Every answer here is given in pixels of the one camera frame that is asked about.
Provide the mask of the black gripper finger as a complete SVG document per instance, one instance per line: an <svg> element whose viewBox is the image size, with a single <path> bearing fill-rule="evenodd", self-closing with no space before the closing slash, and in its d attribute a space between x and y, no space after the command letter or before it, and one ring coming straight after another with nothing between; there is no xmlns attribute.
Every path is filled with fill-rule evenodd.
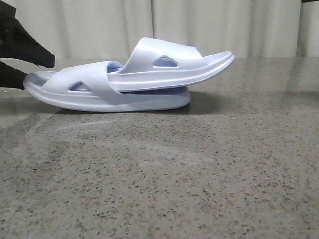
<svg viewBox="0 0 319 239"><path fill-rule="evenodd" d="M15 18L16 8L0 2L0 56L53 68L55 56L40 45Z"/></svg>
<svg viewBox="0 0 319 239"><path fill-rule="evenodd" d="M0 62L0 87L24 90L26 73Z"/></svg>

